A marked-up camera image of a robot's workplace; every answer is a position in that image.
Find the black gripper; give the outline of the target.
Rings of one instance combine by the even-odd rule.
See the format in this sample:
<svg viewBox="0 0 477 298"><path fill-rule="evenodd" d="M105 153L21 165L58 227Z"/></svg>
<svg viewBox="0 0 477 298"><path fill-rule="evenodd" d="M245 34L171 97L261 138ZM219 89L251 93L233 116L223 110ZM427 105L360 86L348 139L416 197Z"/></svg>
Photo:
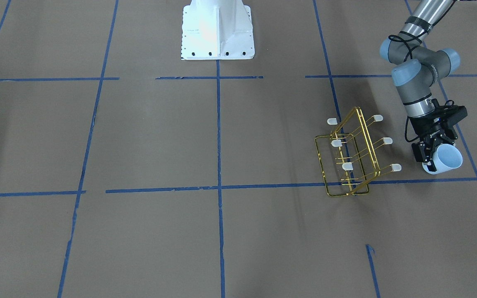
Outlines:
<svg viewBox="0 0 477 298"><path fill-rule="evenodd" d="M415 160L424 163L424 171L439 172L438 147L440 144L455 144L458 134L454 126L443 129L434 119L425 117L409 117L409 123L416 133L415 139L410 141Z"/></svg>

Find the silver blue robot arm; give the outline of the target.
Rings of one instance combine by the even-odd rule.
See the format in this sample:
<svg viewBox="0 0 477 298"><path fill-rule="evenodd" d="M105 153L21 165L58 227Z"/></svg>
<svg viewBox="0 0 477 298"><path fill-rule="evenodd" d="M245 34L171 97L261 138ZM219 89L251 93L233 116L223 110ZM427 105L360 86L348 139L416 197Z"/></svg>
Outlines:
<svg viewBox="0 0 477 298"><path fill-rule="evenodd" d="M463 158L455 147L454 125L467 115L464 106L440 104L431 87L453 74L461 58L451 48L433 51L423 41L453 7L453 0L422 0L398 34L382 42L379 53L395 65L393 83L416 136L409 140L414 158L424 171L439 174L459 168Z"/></svg>

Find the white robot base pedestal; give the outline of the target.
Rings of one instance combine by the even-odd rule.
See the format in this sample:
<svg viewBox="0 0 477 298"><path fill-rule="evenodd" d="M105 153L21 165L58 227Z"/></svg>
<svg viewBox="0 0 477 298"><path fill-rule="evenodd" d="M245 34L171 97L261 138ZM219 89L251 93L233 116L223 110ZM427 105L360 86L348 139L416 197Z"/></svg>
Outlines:
<svg viewBox="0 0 477 298"><path fill-rule="evenodd" d="M243 1L192 0L182 17L182 60L254 58L252 13Z"/></svg>

